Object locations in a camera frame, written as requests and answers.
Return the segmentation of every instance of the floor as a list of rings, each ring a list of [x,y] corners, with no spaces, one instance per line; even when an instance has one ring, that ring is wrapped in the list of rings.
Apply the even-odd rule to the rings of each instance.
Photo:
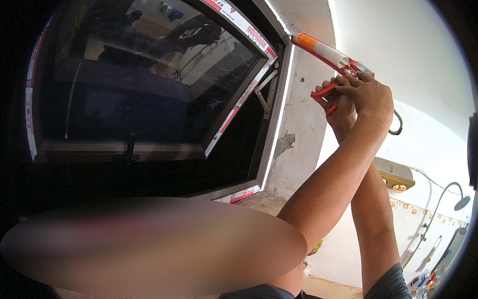
[[[287,199],[277,196],[269,192],[259,192],[249,197],[241,199],[233,204],[276,216],[286,203]],[[93,296],[78,292],[72,292],[60,288],[54,288],[55,292],[61,299],[112,299],[103,296]],[[319,296],[323,299],[359,299],[362,298],[362,290],[360,288],[351,287],[335,283],[319,277],[309,276],[305,280],[304,290],[307,294]],[[219,295],[194,297],[189,299],[218,299]]]

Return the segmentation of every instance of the concrete wall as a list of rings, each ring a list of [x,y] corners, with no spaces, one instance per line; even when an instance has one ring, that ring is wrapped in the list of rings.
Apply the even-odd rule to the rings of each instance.
[[[272,6],[292,33],[303,31],[335,46],[334,29],[326,0],[277,0]],[[279,139],[266,190],[289,198],[313,173],[324,137],[323,109],[310,98],[310,91],[329,80],[333,69],[296,48]]]

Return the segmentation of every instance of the red caulking gun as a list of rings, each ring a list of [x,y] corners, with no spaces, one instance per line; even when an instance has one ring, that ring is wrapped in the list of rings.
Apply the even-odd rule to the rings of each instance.
[[[344,77],[346,73],[350,73],[352,76],[357,77],[357,72],[359,71],[372,75],[372,77],[375,77],[375,73],[369,70],[365,65],[361,64],[356,60],[353,60],[352,58],[337,51],[331,46],[319,41],[318,39],[306,35],[305,33],[299,32],[298,35],[292,35],[291,42],[297,47],[319,58]],[[310,97],[317,100],[321,99],[322,97],[328,96],[332,92],[335,92],[335,86],[337,86],[337,83],[331,83],[329,86],[322,89],[321,91],[312,93]],[[327,115],[334,113],[336,109],[337,101],[326,112]],[[402,132],[403,122],[397,111],[394,110],[393,112],[400,121],[400,128],[397,131],[389,130],[389,133],[392,135],[398,135]]]

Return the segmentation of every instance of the finger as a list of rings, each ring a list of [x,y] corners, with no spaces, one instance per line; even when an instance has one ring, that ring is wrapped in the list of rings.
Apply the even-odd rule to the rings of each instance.
[[[324,101],[323,98],[314,98],[314,101],[316,101],[317,103],[319,103],[319,105],[324,108],[324,110],[326,110],[326,106],[328,104],[328,102]]]
[[[357,77],[364,82],[373,82],[375,78],[372,75],[367,74],[366,72],[358,72]]]
[[[350,81],[342,76],[337,76],[337,84],[341,86],[351,86]]]
[[[346,73],[345,77],[350,81],[350,84],[351,84],[353,87],[359,87],[361,84],[363,84],[362,81],[360,81],[359,79],[355,78],[354,76],[352,76],[352,75],[349,74],[349,73]]]
[[[337,86],[335,86],[335,90],[338,91],[339,93],[346,94],[348,96],[354,96],[357,92],[355,87],[352,87],[352,86],[337,85]]]

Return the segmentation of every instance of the window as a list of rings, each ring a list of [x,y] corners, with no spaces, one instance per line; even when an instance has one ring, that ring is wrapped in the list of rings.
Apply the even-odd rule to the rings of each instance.
[[[72,1],[35,74],[36,162],[204,158],[267,62],[233,34],[180,0]]]

